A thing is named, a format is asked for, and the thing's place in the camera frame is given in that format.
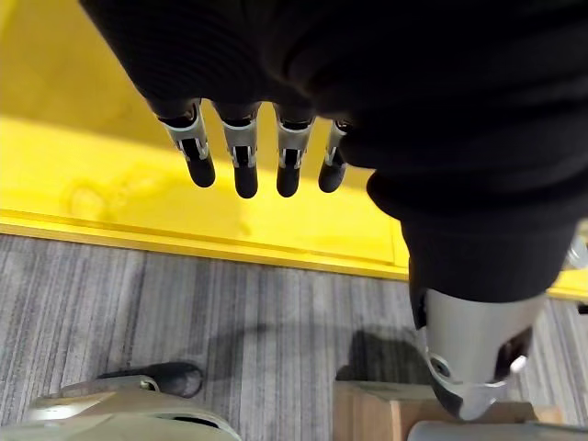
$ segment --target black fingertip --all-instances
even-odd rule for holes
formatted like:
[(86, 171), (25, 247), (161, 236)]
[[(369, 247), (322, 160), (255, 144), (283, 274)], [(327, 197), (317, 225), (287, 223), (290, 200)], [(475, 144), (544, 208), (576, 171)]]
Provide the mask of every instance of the black fingertip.
[(216, 174), (210, 154), (205, 159), (190, 159), (187, 161), (187, 169), (190, 172), (192, 181), (199, 187), (210, 187), (214, 183)]
[(319, 188), (324, 193), (333, 193), (345, 177), (345, 165), (328, 165), (322, 163), (321, 172), (319, 173)]
[(240, 197), (249, 199), (257, 193), (257, 168), (241, 166), (235, 170), (235, 189)]
[(298, 190), (300, 169), (291, 166), (277, 168), (277, 192), (284, 198), (289, 198)]

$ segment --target yellow platform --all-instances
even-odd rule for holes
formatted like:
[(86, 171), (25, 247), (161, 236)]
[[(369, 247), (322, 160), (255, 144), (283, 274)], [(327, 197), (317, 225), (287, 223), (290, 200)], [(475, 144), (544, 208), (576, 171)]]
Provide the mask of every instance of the yellow platform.
[[(315, 124), (300, 189), (276, 191), (273, 109), (259, 115), (259, 191), (237, 197), (221, 122), (203, 114), (217, 171), (196, 187), (181, 154), (71, 0), (0, 3), (0, 231), (167, 253), (405, 279), (400, 224), (369, 200), (369, 171), (317, 184), (329, 122)], [(584, 271), (552, 294), (587, 299)]]

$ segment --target striped carpet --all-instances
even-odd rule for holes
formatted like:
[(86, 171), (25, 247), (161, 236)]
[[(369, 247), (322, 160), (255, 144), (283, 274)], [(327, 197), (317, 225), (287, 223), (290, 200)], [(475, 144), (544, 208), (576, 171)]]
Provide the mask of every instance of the striped carpet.
[[(62, 385), (189, 360), (244, 440), (327, 440), (342, 379), (426, 382), (403, 283), (0, 236), (0, 422)], [(510, 390), (588, 424), (588, 316), (550, 300)]]

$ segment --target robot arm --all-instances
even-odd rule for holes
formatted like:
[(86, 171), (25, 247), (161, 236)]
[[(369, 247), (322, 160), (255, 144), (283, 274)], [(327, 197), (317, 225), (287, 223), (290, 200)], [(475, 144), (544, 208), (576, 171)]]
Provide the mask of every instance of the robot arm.
[[(194, 97), (345, 122), (321, 187), (335, 189), (345, 163), (376, 170), (367, 192), (401, 221), (437, 396), (463, 419), (482, 414), (525, 364), (544, 292), (588, 214), (585, 3), (81, 3), (176, 142), (169, 119), (187, 110), (159, 109)], [(282, 177), (287, 165), (296, 175), (311, 123), (285, 115), (283, 134), (306, 125), (280, 141)], [(188, 168), (209, 158), (179, 141)], [(198, 185), (213, 170), (203, 165), (190, 168)]]

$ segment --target black sleeve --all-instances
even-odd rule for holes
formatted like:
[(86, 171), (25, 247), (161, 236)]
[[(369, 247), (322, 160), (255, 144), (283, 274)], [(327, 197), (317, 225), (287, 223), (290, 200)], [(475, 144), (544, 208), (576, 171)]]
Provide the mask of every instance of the black sleeve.
[(588, 213), (588, 7), (580, 1), (277, 2), (262, 60), (376, 170), (427, 287), (537, 295)]
[(267, 75), (237, 0), (80, 0), (148, 102), (204, 97), (309, 107)]

